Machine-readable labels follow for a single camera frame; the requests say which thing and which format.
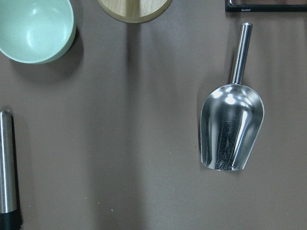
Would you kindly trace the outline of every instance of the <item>gray countertop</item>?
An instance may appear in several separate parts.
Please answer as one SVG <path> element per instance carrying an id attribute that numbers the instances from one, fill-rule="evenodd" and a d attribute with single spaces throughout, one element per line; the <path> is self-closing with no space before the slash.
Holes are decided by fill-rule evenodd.
<path id="1" fill-rule="evenodd" d="M 22 230 L 307 229 L 306 13 L 174 0 L 126 24 L 95 0 L 71 3 L 77 35 L 63 57 L 28 65 L 0 53 Z M 228 83 L 245 21 L 243 83 L 262 97 L 264 123 L 245 170 L 209 170 L 200 111 Z"/>

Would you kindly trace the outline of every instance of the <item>stainless steel scoop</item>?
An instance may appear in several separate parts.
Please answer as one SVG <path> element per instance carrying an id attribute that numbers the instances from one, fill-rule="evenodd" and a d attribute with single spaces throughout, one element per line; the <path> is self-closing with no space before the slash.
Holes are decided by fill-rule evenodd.
<path id="1" fill-rule="evenodd" d="M 259 133 L 264 107 L 251 88 L 241 85 L 252 24 L 240 27 L 232 82 L 213 91 L 201 111 L 201 161 L 210 169 L 244 169 Z"/>

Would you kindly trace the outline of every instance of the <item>mint green bowl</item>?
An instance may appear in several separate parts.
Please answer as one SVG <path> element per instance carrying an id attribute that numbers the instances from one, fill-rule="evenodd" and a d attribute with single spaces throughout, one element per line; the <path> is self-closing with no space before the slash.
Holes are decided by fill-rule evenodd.
<path id="1" fill-rule="evenodd" d="M 58 59 L 75 33 L 69 0 L 0 0 L 0 50 L 15 61 L 41 64 Z"/>

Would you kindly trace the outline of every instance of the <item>wooden board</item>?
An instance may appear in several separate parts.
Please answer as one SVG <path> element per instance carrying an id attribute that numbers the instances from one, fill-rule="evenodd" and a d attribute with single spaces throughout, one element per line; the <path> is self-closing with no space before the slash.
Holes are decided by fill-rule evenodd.
<path id="1" fill-rule="evenodd" d="M 162 14 L 172 0 L 98 0 L 112 17 L 126 23 L 143 23 Z"/>

